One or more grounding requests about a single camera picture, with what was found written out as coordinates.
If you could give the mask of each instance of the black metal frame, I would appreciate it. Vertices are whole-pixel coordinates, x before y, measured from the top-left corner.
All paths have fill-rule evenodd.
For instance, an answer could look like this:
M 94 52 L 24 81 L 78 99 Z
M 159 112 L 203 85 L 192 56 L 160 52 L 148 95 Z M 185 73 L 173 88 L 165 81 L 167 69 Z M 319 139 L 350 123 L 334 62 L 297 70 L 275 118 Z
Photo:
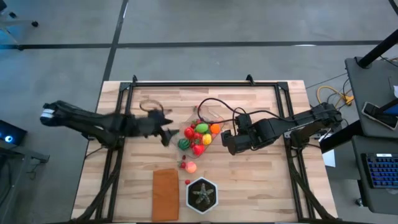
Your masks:
M 130 113 L 133 89 L 135 87 L 154 87 L 154 86 L 158 86 L 158 87 L 165 87 L 165 86 L 179 86 L 179 87 L 181 87 L 181 86 L 264 86 L 264 87 L 273 87 L 275 90 L 275 97 L 276 97 L 276 101 L 277 101 L 279 115 L 281 117 L 285 117 L 284 109 L 283 109 L 283 105 L 282 105 L 282 98 L 281 98 L 281 94 L 280 94 L 281 90 L 285 94 L 287 110 L 288 110 L 289 116 L 292 116 L 294 114 L 292 101 L 290 99 L 289 87 L 288 87 L 287 82 L 255 82 L 251 75 L 248 75 L 246 77 L 246 81 L 242 81 L 242 82 L 139 82 L 139 81 L 137 81 L 136 76 L 133 76 L 132 82 L 120 83 L 119 95 L 118 95 L 118 100 L 116 103 L 115 111 L 117 113 L 120 113 L 123 94 L 125 93 L 126 90 L 128 90 L 128 94 L 127 94 L 127 103 L 126 103 L 125 113 L 128 114 L 128 113 Z M 84 212 L 84 214 L 82 216 L 80 216 L 77 219 L 70 220 L 69 222 L 66 222 L 66 223 L 82 223 L 82 224 L 90 223 L 90 224 L 93 224 L 93 223 L 112 223 L 113 222 L 114 206 L 116 203 L 116 194 L 117 194 L 117 190 L 118 190 L 119 175 L 120 175 L 121 162 L 122 162 L 123 151 L 124 151 L 124 141 L 125 141 L 125 138 L 121 138 L 121 144 L 119 145 L 118 148 L 108 150 L 108 153 L 106 155 L 105 165 L 104 165 L 103 178 L 102 178 L 102 182 L 101 182 L 101 190 L 99 191 L 98 195 L 95 197 L 93 202 L 86 209 L 86 211 Z M 291 152 L 291 148 L 289 146 L 289 140 L 284 137 L 284 142 L 285 142 L 285 150 L 286 150 L 286 156 L 287 156 L 287 162 L 288 162 L 287 165 L 289 167 L 289 172 L 290 172 L 290 180 L 291 180 L 291 184 L 292 184 L 292 191 L 293 191 L 293 198 L 294 198 L 294 202 L 295 202 L 297 219 L 299 222 L 301 220 L 316 220 L 314 207 L 309 200 L 310 197 L 312 199 L 314 199 L 315 197 L 313 195 L 306 194 L 306 192 L 310 192 L 310 189 L 308 186 L 307 173 L 305 170 L 305 164 L 304 164 L 304 159 L 302 157 L 302 154 L 299 153 L 297 156 L 298 166 L 300 168 L 299 176 L 301 177 L 301 178 L 299 178 L 300 183 L 298 183 L 297 182 L 298 174 L 296 174 L 297 171 L 296 171 L 296 168 L 294 167 L 292 152 Z M 111 161 L 112 161 L 112 156 L 113 156 L 114 151 L 117 151 L 118 154 L 117 154 L 117 158 L 116 158 L 116 163 L 114 165 L 114 169 L 113 169 L 112 173 L 109 174 L 110 169 L 111 169 Z M 309 218 L 303 217 L 303 210 L 302 210 L 302 206 L 301 206 L 299 188 L 297 187 L 297 184 L 299 184 L 301 186 L 301 188 L 303 189 L 303 191 L 305 192 L 305 199 L 306 199 L 306 203 L 307 203 Z M 106 195 L 106 193 L 109 190 L 111 185 L 112 185 L 112 189 L 111 189 L 111 196 L 110 196 L 110 200 L 109 200 L 108 214 L 107 214 L 106 218 L 103 218 L 104 196 Z M 92 217 L 95 210 L 96 210 L 95 217 L 94 217 L 94 219 L 90 220 L 90 217 Z

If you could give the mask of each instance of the blue light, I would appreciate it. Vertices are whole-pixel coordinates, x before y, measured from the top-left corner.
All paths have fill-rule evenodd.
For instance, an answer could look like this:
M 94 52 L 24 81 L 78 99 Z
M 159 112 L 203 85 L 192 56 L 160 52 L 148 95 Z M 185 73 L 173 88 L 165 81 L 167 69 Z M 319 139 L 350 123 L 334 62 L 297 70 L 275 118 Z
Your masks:
M 5 140 L 6 142 L 10 143 L 12 141 L 12 136 L 6 136 Z

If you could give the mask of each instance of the white hexagonal bowl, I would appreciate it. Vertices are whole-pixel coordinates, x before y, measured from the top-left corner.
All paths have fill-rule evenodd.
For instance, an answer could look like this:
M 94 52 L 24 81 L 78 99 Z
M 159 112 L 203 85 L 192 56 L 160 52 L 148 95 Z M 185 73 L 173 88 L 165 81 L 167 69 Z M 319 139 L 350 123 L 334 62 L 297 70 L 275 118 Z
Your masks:
M 205 181 L 207 181 L 207 182 L 213 184 L 213 185 L 216 187 L 216 192 L 215 192 L 215 194 L 216 194 L 216 203 L 215 203 L 213 206 L 211 206 L 208 210 L 206 210 L 206 211 L 204 211 L 204 212 L 201 212 L 201 211 L 195 209 L 194 207 L 192 207 L 192 206 L 188 203 L 188 189 L 189 189 L 189 186 L 191 186 L 192 184 L 194 184 L 195 182 L 197 182 L 198 180 L 201 180 L 201 179 L 203 179 L 203 180 L 205 180 Z M 196 212 L 199 213 L 199 214 L 202 214 L 202 215 L 203 215 L 204 213 L 210 211 L 211 209 L 213 209 L 215 206 L 218 205 L 218 187 L 217 187 L 217 185 L 216 185 L 215 183 L 213 183 L 212 181 L 210 181 L 210 180 L 208 180 L 208 179 L 206 179 L 206 178 L 204 178 L 204 177 L 199 177 L 199 178 L 197 178 L 196 180 L 194 180 L 193 182 L 191 182 L 190 184 L 188 184 L 185 191 L 187 192 L 187 196 L 186 196 L 186 199 L 185 199 L 185 202 L 186 202 L 187 206 L 190 207 L 191 209 L 193 209 L 194 211 L 196 211 Z

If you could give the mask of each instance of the wooden table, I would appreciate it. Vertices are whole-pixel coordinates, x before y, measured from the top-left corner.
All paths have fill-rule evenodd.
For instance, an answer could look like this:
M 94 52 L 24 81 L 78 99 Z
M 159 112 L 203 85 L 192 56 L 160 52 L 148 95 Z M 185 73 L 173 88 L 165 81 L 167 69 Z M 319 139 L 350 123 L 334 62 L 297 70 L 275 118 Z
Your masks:
M 310 109 L 303 81 L 288 81 L 294 113 Z M 115 109 L 120 82 L 104 82 L 98 104 L 99 113 L 111 113 Z M 134 88 L 131 112 L 145 114 L 139 102 L 154 99 L 165 108 L 173 109 L 167 115 L 174 120 L 169 128 L 178 128 L 193 113 L 193 106 L 203 99 L 215 97 L 247 112 L 269 110 L 278 114 L 275 91 L 271 87 L 145 87 Z M 216 101 L 206 105 L 225 119 L 232 116 L 230 110 Z M 253 122 L 270 118 L 266 113 L 251 116 Z M 226 123 L 223 129 L 232 129 Z M 99 148 L 91 142 L 87 153 Z M 307 147 L 303 151 L 310 188 L 328 210 L 337 217 L 321 151 Z M 84 163 L 73 208 L 72 218 L 78 217 L 98 193 L 103 175 L 106 150 L 92 154 Z M 116 198 L 114 222 L 150 222 L 152 214 L 152 172 L 176 168 L 180 159 L 175 146 L 163 147 L 160 138 L 128 138 L 124 147 L 123 163 Z M 179 222 L 277 222 L 296 221 L 290 175 L 283 139 L 258 151 L 246 151 L 232 156 L 221 145 L 218 136 L 206 152 L 195 159 L 198 170 L 189 174 L 178 170 L 180 179 Z M 200 215 L 185 204 L 186 179 L 205 177 L 218 184 L 219 204 L 208 213 Z M 307 214 L 303 193 L 300 198 L 304 214 Z M 108 198 L 104 209 L 107 211 Z

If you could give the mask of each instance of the blue keyboard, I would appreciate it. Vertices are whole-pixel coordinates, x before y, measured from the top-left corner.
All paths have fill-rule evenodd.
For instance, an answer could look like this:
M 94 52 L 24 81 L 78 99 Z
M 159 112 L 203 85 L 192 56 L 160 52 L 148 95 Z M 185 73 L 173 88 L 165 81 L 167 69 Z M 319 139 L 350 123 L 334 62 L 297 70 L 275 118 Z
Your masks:
M 398 189 L 398 154 L 362 154 L 368 181 L 375 189 Z

